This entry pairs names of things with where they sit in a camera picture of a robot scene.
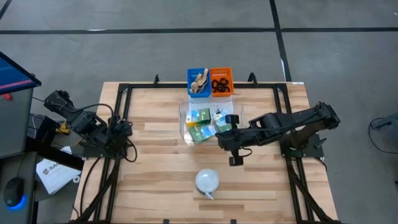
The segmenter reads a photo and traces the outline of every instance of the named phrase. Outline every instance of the blue basket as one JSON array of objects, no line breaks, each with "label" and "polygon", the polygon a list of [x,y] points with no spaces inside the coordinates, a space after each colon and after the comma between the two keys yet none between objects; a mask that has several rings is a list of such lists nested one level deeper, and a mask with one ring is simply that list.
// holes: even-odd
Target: blue basket
[{"label": "blue basket", "polygon": [[189,68],[187,70],[187,91],[188,95],[192,98],[206,98],[209,97],[211,94],[211,79],[210,79],[210,69],[207,73],[207,83],[205,89],[202,90],[200,93],[190,93],[189,89],[191,88],[191,83],[195,81],[196,77],[199,73],[204,74],[205,68]]}]

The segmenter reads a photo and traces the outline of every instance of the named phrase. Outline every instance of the clear plastic container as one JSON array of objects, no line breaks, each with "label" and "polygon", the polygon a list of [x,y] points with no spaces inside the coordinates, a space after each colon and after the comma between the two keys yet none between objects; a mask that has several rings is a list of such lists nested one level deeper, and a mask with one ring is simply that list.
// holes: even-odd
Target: clear plastic container
[{"label": "clear plastic container", "polygon": [[232,97],[217,97],[213,98],[212,96],[209,98],[190,98],[188,102],[183,102],[179,106],[180,113],[180,134],[182,139],[188,145],[194,144],[211,144],[217,145],[216,136],[212,136],[204,141],[195,141],[192,138],[192,135],[189,132],[189,128],[187,126],[187,112],[191,110],[200,110],[200,109],[210,109],[211,123],[209,125],[213,126],[216,130],[216,124],[214,122],[213,115],[217,111],[227,111],[228,114],[236,114],[239,115],[239,124],[238,128],[246,128],[249,126],[248,122],[244,117],[244,109],[241,103],[235,103],[232,100]]}]

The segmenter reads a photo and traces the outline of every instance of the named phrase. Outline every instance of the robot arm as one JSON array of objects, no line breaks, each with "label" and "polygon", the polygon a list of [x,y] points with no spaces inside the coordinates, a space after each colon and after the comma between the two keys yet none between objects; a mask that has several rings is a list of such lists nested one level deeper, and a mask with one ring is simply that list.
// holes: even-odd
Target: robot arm
[{"label": "robot arm", "polygon": [[47,109],[63,116],[71,129],[83,138],[84,142],[81,145],[84,148],[99,150],[98,155],[115,157],[123,150],[127,137],[132,135],[132,123],[120,120],[120,116],[113,114],[108,105],[103,106],[108,106],[111,110],[109,125],[94,112],[84,110],[98,105],[76,109],[65,91],[54,91],[44,103]]},{"label": "robot arm", "polygon": [[225,151],[231,151],[233,156],[229,158],[230,166],[241,166],[243,156],[239,155],[238,150],[243,147],[263,146],[287,138],[292,148],[304,149],[311,136],[324,129],[336,128],[340,119],[330,105],[319,102],[313,108],[293,114],[267,113],[249,121],[248,128],[237,128],[238,115],[227,115],[226,122],[231,123],[233,128],[216,134],[218,145]]}]

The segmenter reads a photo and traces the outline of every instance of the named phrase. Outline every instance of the green package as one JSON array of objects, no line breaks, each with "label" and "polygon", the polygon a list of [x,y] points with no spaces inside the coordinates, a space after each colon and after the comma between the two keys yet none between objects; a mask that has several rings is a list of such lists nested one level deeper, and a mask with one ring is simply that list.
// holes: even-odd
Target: green package
[{"label": "green package", "polygon": [[189,128],[189,132],[195,142],[202,142],[216,134],[216,129],[212,125],[195,126]]},{"label": "green package", "polygon": [[202,109],[198,111],[187,111],[186,123],[188,127],[196,125],[210,124],[210,109]]},{"label": "green package", "polygon": [[225,120],[225,116],[228,113],[226,111],[220,111],[218,110],[215,114],[213,114],[214,122],[217,126],[217,130],[219,133],[222,133],[224,131],[229,131],[232,129],[231,124],[227,124]]}]

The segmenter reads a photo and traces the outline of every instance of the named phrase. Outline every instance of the white cup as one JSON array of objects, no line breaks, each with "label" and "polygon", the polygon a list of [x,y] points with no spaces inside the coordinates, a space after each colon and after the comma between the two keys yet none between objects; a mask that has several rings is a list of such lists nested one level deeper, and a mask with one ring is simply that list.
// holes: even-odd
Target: white cup
[{"label": "white cup", "polygon": [[208,199],[213,198],[213,192],[217,189],[220,183],[218,179],[218,172],[212,169],[203,169],[199,171],[195,177],[197,188],[203,192]]}]

